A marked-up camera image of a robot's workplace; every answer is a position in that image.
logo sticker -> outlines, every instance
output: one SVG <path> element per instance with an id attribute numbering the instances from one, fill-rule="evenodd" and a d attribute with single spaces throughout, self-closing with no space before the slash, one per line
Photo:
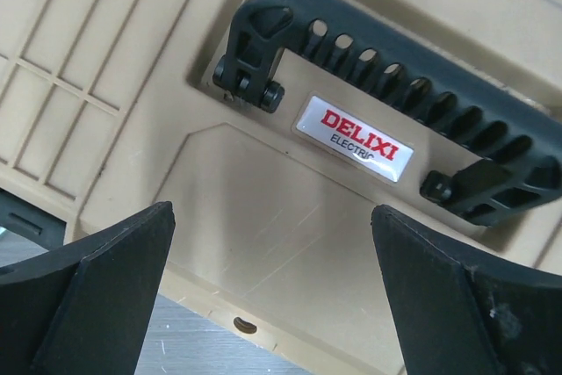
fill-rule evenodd
<path id="1" fill-rule="evenodd" d="M 393 182 L 398 182 L 414 153 L 316 96 L 311 98 L 297 129 Z"/>

